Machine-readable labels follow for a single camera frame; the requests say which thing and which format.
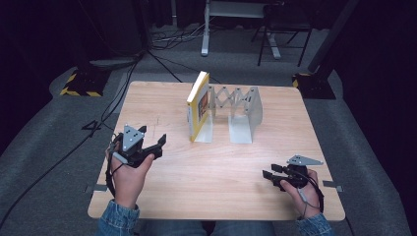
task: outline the book cover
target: book cover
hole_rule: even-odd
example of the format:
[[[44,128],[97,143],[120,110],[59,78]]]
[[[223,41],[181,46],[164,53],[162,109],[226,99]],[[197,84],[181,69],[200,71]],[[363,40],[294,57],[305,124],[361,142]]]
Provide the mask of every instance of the book cover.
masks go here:
[[[208,118],[209,73],[201,71],[187,98],[190,141],[194,141]]]

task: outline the gray carpet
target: gray carpet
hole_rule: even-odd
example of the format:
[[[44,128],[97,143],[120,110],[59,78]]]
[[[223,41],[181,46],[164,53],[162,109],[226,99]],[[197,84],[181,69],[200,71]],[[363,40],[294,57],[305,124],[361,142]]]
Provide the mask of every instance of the gray carpet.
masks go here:
[[[301,51],[297,49],[282,50],[283,58],[279,61],[273,60],[267,51],[258,67],[261,43],[260,38],[250,42],[253,33],[247,29],[212,33],[208,57],[200,56],[200,37],[152,53],[189,67],[161,60],[184,82],[191,82],[203,70],[222,84],[289,87],[293,74],[307,72],[327,35],[325,30],[313,32],[299,68],[296,63]],[[73,71],[70,68],[54,80],[50,86],[53,99],[26,124],[0,157],[0,217],[34,180],[89,134],[82,130],[83,126],[99,121],[103,113],[108,114],[105,108],[126,79],[128,69],[111,74],[103,97],[59,95]],[[136,67],[132,80],[177,81],[148,54]],[[331,226],[337,235],[410,235],[399,195],[343,101],[337,73],[329,77],[329,82],[336,100],[309,99],[305,104],[333,180],[343,188],[339,195],[347,218],[331,222]],[[105,124],[112,128],[117,118],[116,109]],[[96,220],[87,213],[90,187],[97,179],[112,133],[103,126],[47,174],[16,205],[0,235],[93,234]],[[274,225],[277,235],[297,234],[292,221]]]

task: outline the hand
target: hand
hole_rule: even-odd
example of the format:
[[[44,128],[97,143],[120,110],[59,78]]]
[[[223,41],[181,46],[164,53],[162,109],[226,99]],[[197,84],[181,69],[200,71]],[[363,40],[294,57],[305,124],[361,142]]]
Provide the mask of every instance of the hand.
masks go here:
[[[115,150],[118,149],[119,143],[116,144]],[[150,154],[138,168],[123,165],[113,173],[114,188],[116,190],[116,204],[122,207],[135,208],[136,200],[144,187],[145,178],[152,165],[153,159],[154,155]],[[113,172],[121,164],[122,162],[113,156],[111,159],[111,171]]]
[[[316,171],[308,169],[308,175],[312,177],[316,183],[319,183]],[[279,183],[281,184],[282,188],[291,196],[295,207],[297,208],[298,212],[303,215],[304,218],[310,218],[320,213],[319,196],[310,182],[302,189],[304,195],[307,198],[307,202],[310,205],[307,205],[303,202],[297,189],[294,188],[290,183],[285,180],[281,180]]]

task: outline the black chair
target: black chair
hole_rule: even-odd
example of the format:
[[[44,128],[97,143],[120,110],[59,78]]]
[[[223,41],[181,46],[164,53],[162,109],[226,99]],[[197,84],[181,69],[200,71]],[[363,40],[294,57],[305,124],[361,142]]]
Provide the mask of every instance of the black chair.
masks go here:
[[[302,31],[307,33],[303,46],[280,45],[280,47],[303,48],[297,64],[299,67],[312,33],[313,28],[311,20],[312,19],[306,15],[305,11],[295,1],[279,1],[265,5],[263,23],[252,37],[252,41],[254,41],[260,29],[264,28],[258,66],[261,65],[264,47],[277,47],[277,45],[265,46],[265,41],[267,40],[269,33],[293,33],[291,38],[286,42],[286,44],[289,44],[298,32]]]

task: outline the chair leg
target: chair leg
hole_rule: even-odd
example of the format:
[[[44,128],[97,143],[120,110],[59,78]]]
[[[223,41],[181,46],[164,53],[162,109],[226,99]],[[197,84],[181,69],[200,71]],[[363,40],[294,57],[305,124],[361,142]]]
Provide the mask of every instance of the chair leg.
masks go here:
[[[264,52],[264,47],[265,47],[265,40],[267,40],[267,28],[264,29],[264,34],[262,36],[261,52],[260,52],[260,57],[258,59],[258,66],[261,66],[262,54]]]
[[[294,34],[292,34],[291,38],[287,41],[286,44],[290,43],[292,41],[292,39],[294,39],[294,37],[298,34],[298,31],[296,31]]]
[[[300,60],[298,60],[298,65],[297,65],[297,67],[300,67],[300,65],[301,65],[301,61],[303,60],[304,52],[306,52],[307,43],[309,43],[309,39],[310,39],[310,35],[311,35],[311,34],[312,34],[312,30],[310,29],[310,30],[309,30],[309,33],[307,34],[306,41],[304,42],[303,51],[301,52]]]
[[[251,42],[254,42],[255,41],[255,37],[257,37],[258,32],[260,31],[261,27],[262,26],[260,26],[260,27],[257,28],[257,31],[255,32],[254,36],[252,37]]]

